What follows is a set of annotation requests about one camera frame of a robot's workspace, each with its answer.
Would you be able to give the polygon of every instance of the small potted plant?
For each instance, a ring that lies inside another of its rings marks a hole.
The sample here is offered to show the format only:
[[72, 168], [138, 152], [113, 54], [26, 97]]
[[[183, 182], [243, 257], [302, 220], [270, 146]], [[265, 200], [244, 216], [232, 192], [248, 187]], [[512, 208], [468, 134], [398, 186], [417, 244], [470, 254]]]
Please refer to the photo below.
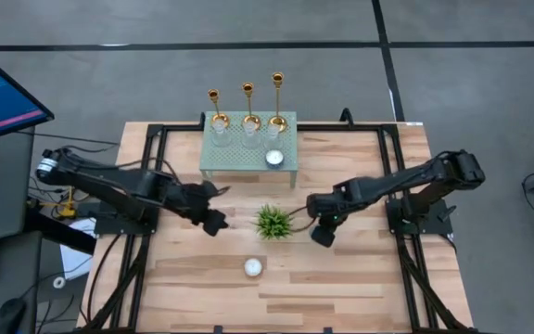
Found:
[[294, 218], [281, 209], [270, 205], [264, 205], [259, 211], [257, 232], [265, 240], [281, 239], [289, 237]]

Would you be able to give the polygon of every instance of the wooden table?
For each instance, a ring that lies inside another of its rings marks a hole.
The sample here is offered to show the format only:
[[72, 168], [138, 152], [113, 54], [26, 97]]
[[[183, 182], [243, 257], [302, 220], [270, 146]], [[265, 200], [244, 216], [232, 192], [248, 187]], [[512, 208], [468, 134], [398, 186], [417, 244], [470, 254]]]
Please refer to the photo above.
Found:
[[[141, 159], [147, 125], [126, 123], [117, 163]], [[430, 159], [424, 127], [398, 127], [406, 167]], [[169, 133], [166, 157], [183, 182], [201, 181], [201, 136]], [[392, 148], [389, 137], [387, 141]], [[395, 168], [392, 149], [389, 154]], [[363, 175], [383, 175], [375, 133], [299, 133], [295, 189], [289, 188], [289, 175], [284, 173], [216, 173], [217, 187], [232, 188], [211, 206], [227, 214], [230, 229], [211, 238], [200, 227], [161, 212], [151, 239], [137, 331], [211, 332], [215, 325], [228, 332], [322, 332], [324, 327], [335, 332], [410, 331], [397, 247], [382, 200], [352, 214], [337, 230], [330, 249], [312, 242], [308, 233], [262, 241], [252, 224], [263, 204], [292, 211], [304, 206], [309, 194], [330, 192], [333, 184]], [[308, 222], [303, 212], [294, 224]], [[112, 239], [98, 240], [93, 268]], [[95, 286], [94, 310], [116, 286], [124, 240], [121, 237], [104, 264]], [[432, 287], [461, 322], [472, 326], [454, 250], [440, 237], [422, 236], [422, 241]], [[260, 278], [245, 276], [243, 263], [249, 257], [261, 259]], [[425, 326], [423, 298], [416, 285], [415, 290]], [[131, 291], [125, 296], [122, 325], [127, 324]]]

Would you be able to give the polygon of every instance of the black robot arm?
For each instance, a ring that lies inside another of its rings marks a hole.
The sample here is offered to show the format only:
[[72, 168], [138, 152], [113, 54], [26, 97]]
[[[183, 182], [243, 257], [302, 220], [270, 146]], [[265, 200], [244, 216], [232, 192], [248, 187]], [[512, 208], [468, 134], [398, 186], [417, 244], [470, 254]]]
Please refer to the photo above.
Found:
[[112, 206], [134, 224], [144, 225], [150, 219], [150, 208], [163, 208], [203, 223], [203, 230], [216, 236], [227, 228], [225, 215], [209, 209], [210, 199], [221, 195], [211, 182], [201, 185], [182, 184], [176, 175], [147, 169], [123, 170], [89, 161], [69, 148], [46, 150], [36, 169], [38, 179], [53, 186], [74, 186]]
[[428, 185], [421, 192], [406, 198], [404, 217], [415, 217], [453, 190], [474, 189], [485, 175], [473, 154], [464, 150], [442, 152], [424, 164], [390, 175], [372, 178], [355, 177], [333, 186], [330, 194], [312, 194], [306, 199], [308, 215], [319, 218], [312, 233], [318, 243], [330, 247], [335, 229], [348, 215], [364, 210], [383, 196], [416, 186]]

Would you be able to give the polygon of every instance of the gold candlestick holder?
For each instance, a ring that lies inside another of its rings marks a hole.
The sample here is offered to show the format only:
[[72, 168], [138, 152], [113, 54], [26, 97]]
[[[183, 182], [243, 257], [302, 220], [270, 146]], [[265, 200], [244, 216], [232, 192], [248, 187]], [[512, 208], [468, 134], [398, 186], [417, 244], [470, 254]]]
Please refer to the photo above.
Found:
[[217, 120], [222, 120], [225, 127], [230, 125], [230, 119], [226, 114], [220, 113], [218, 108], [218, 98], [220, 98], [220, 92], [217, 89], [210, 89], [208, 92], [211, 102], [215, 105], [215, 115], [211, 118], [211, 123], [214, 124]]
[[275, 85], [275, 116], [269, 120], [269, 124], [279, 126], [279, 132], [283, 132], [287, 128], [287, 121], [282, 116], [279, 116], [279, 90], [284, 82], [284, 74], [282, 72], [275, 72], [272, 78], [273, 84]]
[[252, 96], [253, 88], [254, 88], [254, 85], [252, 83], [242, 83], [242, 91], [245, 92], [245, 95], [247, 96], [247, 100], [248, 100], [248, 115], [245, 116], [244, 120], [242, 120], [242, 125], [244, 126], [246, 122], [254, 122], [255, 129], [257, 130], [261, 127], [261, 119], [252, 114], [250, 97]]

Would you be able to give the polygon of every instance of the glass candle holder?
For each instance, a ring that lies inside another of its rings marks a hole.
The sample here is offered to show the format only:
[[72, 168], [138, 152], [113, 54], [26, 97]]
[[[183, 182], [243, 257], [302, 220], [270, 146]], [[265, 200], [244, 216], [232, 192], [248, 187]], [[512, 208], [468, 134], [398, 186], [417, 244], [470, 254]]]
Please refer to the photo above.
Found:
[[211, 125], [213, 133], [211, 135], [211, 142], [219, 148], [225, 148], [232, 142], [232, 137], [226, 129], [226, 123], [222, 119], [217, 119]]
[[253, 121], [247, 121], [242, 123], [242, 127], [245, 133], [242, 137], [242, 146], [245, 148], [257, 148], [261, 145], [261, 136], [259, 135], [259, 129]]
[[269, 124], [267, 126], [267, 135], [265, 136], [264, 146], [267, 149], [280, 149], [284, 143], [279, 135], [279, 125]]

